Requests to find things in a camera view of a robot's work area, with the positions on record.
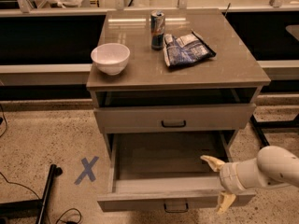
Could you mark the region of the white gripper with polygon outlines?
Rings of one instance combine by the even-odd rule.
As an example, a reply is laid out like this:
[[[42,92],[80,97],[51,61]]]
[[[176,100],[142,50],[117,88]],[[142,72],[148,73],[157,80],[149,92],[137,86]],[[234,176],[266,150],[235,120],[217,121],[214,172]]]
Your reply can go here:
[[[221,185],[226,191],[221,191],[218,196],[216,212],[219,215],[224,214],[234,203],[236,195],[247,190],[242,178],[243,172],[247,171],[246,163],[244,161],[225,163],[208,155],[202,155],[200,159],[206,161],[214,172],[220,172]]]

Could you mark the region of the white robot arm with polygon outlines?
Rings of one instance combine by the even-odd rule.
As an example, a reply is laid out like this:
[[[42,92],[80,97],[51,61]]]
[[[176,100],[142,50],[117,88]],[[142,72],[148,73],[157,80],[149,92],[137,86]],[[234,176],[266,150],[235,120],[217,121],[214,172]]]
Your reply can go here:
[[[299,187],[299,158],[282,147],[263,147],[254,159],[247,161],[224,162],[208,155],[202,155],[200,159],[220,174],[224,190],[218,197],[218,214],[226,212],[236,196],[248,189]]]

